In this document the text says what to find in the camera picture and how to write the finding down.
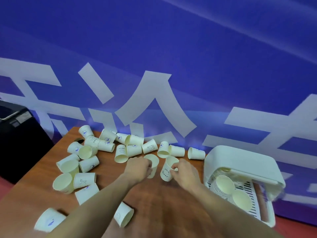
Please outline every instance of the tipped-over paper cup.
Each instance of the tipped-over paper cup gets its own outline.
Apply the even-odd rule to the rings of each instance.
[[[117,221],[120,228],[125,227],[131,220],[134,214],[134,209],[121,202],[116,213],[114,214],[114,219]]]
[[[143,143],[144,143],[144,138],[131,135],[129,145],[142,145]]]
[[[89,159],[90,157],[96,155],[97,152],[98,152],[97,147],[91,147],[89,145],[84,145],[83,147],[81,147],[79,149],[78,156],[82,160],[86,160],[86,159]]]
[[[117,133],[116,136],[117,136],[116,141],[124,145],[129,145],[131,135]]]
[[[74,191],[73,177],[70,173],[61,174],[53,182],[53,189],[64,194],[70,194]]]
[[[173,156],[168,156],[166,157],[164,166],[161,170],[161,178],[164,181],[171,181],[171,179],[173,179],[173,176],[170,173],[170,170],[172,169],[172,165],[174,163],[178,163],[179,160]]]
[[[187,155],[190,160],[204,160],[206,153],[203,150],[190,147]]]
[[[235,190],[235,184],[229,177],[220,175],[212,182],[210,190],[226,199]]]
[[[74,189],[79,189],[96,183],[96,173],[78,173],[74,178]]]
[[[79,162],[79,167],[83,173],[90,171],[95,168],[99,164],[99,160],[97,156],[93,156],[87,160],[83,160]]]
[[[77,192],[75,192],[76,199],[79,205],[82,205],[85,201],[89,200],[95,194],[99,192],[98,186],[96,183],[89,185]]]
[[[94,136],[89,136],[88,138],[85,139],[85,145],[89,145],[91,147],[96,147],[98,148],[98,144],[100,143],[101,139],[96,138]]]
[[[252,200],[243,190],[234,190],[232,195],[228,197],[228,201],[245,211],[249,211],[252,208]]]
[[[66,219],[66,216],[54,210],[53,208],[48,208],[43,214],[38,218],[34,229],[44,231],[46,233],[54,230],[63,220]]]
[[[70,154],[77,154],[79,152],[79,149],[82,147],[82,145],[78,142],[72,142],[68,148],[67,148],[67,152]]]
[[[78,155],[76,155],[76,154],[71,154],[71,155],[67,156],[66,158],[64,158],[64,159],[62,159],[62,160],[60,160],[60,161],[58,161],[58,162],[56,163],[56,165],[57,165],[57,167],[60,169],[60,171],[61,171],[61,165],[64,164],[66,161],[69,161],[69,160],[77,160],[77,161],[79,161],[80,158],[79,158]]]
[[[114,143],[110,143],[109,141],[102,140],[98,144],[98,150],[102,150],[102,151],[106,151],[106,152],[112,153],[114,151],[114,148],[115,148],[115,144]]]
[[[79,162],[78,160],[68,160],[61,165],[61,172],[70,173],[74,178],[77,173],[79,173]]]
[[[170,156],[168,150],[169,150],[169,144],[166,141],[162,141],[158,148],[158,157],[165,159],[167,156]]]
[[[128,157],[140,155],[142,153],[142,147],[140,145],[127,145],[126,151],[128,154]]]
[[[116,134],[107,130],[107,129],[103,129],[99,138],[101,140],[105,140],[105,141],[108,141],[110,143],[113,143],[115,141],[115,139],[117,138]]]
[[[91,128],[89,125],[81,126],[78,132],[84,137],[84,139],[86,139],[89,136],[93,136],[93,132],[91,131]]]
[[[128,159],[129,159],[128,152],[126,150],[125,145],[119,144],[116,149],[116,155],[114,157],[114,161],[116,161],[117,163],[124,163],[124,162],[127,162]]]
[[[149,142],[147,142],[141,146],[142,146],[143,153],[145,153],[145,154],[158,149],[158,146],[157,146],[154,139],[151,139]]]
[[[148,179],[152,179],[155,175],[157,168],[158,168],[159,158],[156,155],[152,155],[152,154],[146,155],[146,156],[144,156],[144,158],[152,161],[152,166],[151,166],[152,172],[147,177]]]
[[[184,157],[185,155],[185,149],[183,147],[178,147],[174,145],[169,146],[168,152],[170,156],[173,156],[173,157]]]

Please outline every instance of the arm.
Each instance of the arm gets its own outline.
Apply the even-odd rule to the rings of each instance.
[[[143,157],[130,158],[123,174],[74,210],[46,238],[100,238],[129,190],[149,176],[151,163]]]
[[[171,170],[177,183],[191,193],[205,208],[226,238],[281,238],[282,236],[263,222],[211,192],[200,182],[198,171],[184,159]]]

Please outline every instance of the brown tabletop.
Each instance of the brown tabletop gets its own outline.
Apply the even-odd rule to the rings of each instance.
[[[54,179],[61,174],[56,162],[69,155],[67,147],[79,137],[78,128],[72,128],[0,201],[1,238],[45,237],[44,232],[33,228],[47,208],[67,215],[79,206],[74,192],[65,195],[52,188]],[[124,171],[125,164],[116,163],[114,155],[115,151],[97,153],[100,164],[91,172],[97,173],[99,189],[112,183]],[[159,159],[154,178],[135,186],[124,199],[135,209],[130,223],[119,228],[112,220],[103,237],[221,237],[203,207],[189,193],[175,180],[161,179],[165,159]],[[190,162],[202,179],[204,162]]]

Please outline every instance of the white paper cup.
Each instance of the white paper cup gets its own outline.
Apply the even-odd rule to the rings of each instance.
[[[117,133],[116,134],[116,141],[118,141],[121,144],[124,145],[129,145],[130,143],[130,136],[131,135],[126,135],[126,134],[121,134],[121,133]]]
[[[43,214],[38,218],[34,229],[44,231],[46,233],[54,230],[63,220],[66,219],[66,216],[54,210],[53,208],[48,208]]]
[[[70,194],[74,191],[73,177],[70,173],[61,174],[53,182],[53,189],[64,194]]]
[[[67,156],[66,158],[64,158],[64,159],[62,159],[62,160],[60,160],[60,161],[58,161],[58,162],[56,163],[56,165],[57,165],[57,167],[60,169],[60,171],[61,171],[61,165],[62,165],[63,163],[65,163],[66,161],[68,161],[68,160],[77,160],[77,161],[79,161],[80,158],[79,158],[78,155],[76,155],[76,154],[71,154],[71,155]]]
[[[67,148],[67,152],[70,154],[77,154],[79,152],[79,149],[82,147],[82,145],[78,142],[72,142],[68,148]]]
[[[158,149],[158,146],[157,146],[154,139],[151,139],[149,142],[147,142],[141,146],[142,146],[143,153],[145,153],[145,154]]]
[[[114,219],[117,221],[120,228],[125,227],[131,220],[134,214],[134,209],[121,202],[116,213],[114,214]]]
[[[144,138],[139,136],[131,135],[129,145],[142,145],[144,143]]]
[[[95,168],[99,164],[99,160],[97,156],[93,156],[87,160],[83,160],[79,162],[79,167],[83,173],[90,171]]]
[[[152,172],[147,177],[148,179],[152,179],[155,175],[157,168],[158,168],[159,158],[156,155],[152,155],[152,154],[146,155],[146,156],[144,156],[144,158],[152,161],[152,166],[151,166]]]
[[[85,145],[89,145],[90,147],[98,148],[98,144],[100,143],[101,139],[96,138],[94,136],[89,136],[85,139]]]
[[[84,145],[79,149],[78,156],[82,160],[89,159],[90,157],[96,155],[98,152],[98,148],[96,147],[91,147],[89,145]]]
[[[226,199],[235,190],[235,184],[229,177],[220,175],[212,182],[210,190]]]
[[[166,141],[162,141],[158,148],[158,157],[165,159],[167,156],[170,156],[169,144]]]
[[[98,150],[106,151],[112,153],[114,151],[115,144],[110,143],[110,141],[101,140],[98,144]]]
[[[167,156],[166,157],[166,160],[165,160],[165,163],[164,163],[164,166],[161,170],[161,178],[162,180],[164,181],[171,181],[171,179],[173,179],[173,176],[171,175],[170,173],[170,170],[172,169],[172,165],[174,163],[178,163],[179,162],[179,159],[173,157],[173,156]]]
[[[204,160],[206,153],[203,150],[189,147],[187,155],[190,160]]]
[[[174,145],[169,146],[168,152],[170,156],[173,156],[173,157],[184,157],[185,155],[185,149],[183,147],[178,147]]]
[[[115,141],[115,139],[117,138],[117,136],[113,132],[111,132],[107,129],[103,129],[99,138],[101,140],[105,140],[105,141],[109,141],[110,143],[113,143]]]
[[[228,197],[228,201],[245,211],[249,211],[252,208],[252,200],[243,190],[234,190],[232,195]]]
[[[127,145],[126,151],[128,154],[128,157],[140,155],[142,153],[142,147],[140,145]]]
[[[78,173],[74,178],[74,189],[79,189],[96,183],[96,173]]]
[[[70,173],[74,178],[77,173],[79,173],[79,162],[78,160],[68,160],[61,165],[61,172]]]
[[[88,136],[93,136],[93,132],[91,131],[91,128],[89,125],[81,126],[78,130],[78,132],[86,139]]]
[[[128,152],[126,150],[125,145],[119,144],[116,149],[116,155],[114,157],[114,161],[116,161],[117,163],[124,163],[124,162],[127,162],[128,159],[129,159]]]
[[[77,192],[75,192],[76,199],[79,205],[82,205],[85,201],[89,200],[95,194],[99,192],[98,186],[96,183],[93,183]]]

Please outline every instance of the hand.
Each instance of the hand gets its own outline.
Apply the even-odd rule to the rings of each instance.
[[[173,164],[171,168],[178,168],[178,171],[170,170],[170,173],[180,187],[189,193],[192,193],[195,187],[201,185],[197,169],[188,161],[180,159],[179,163]]]
[[[130,158],[126,164],[123,175],[136,185],[144,180],[152,172],[152,161],[141,157]]]

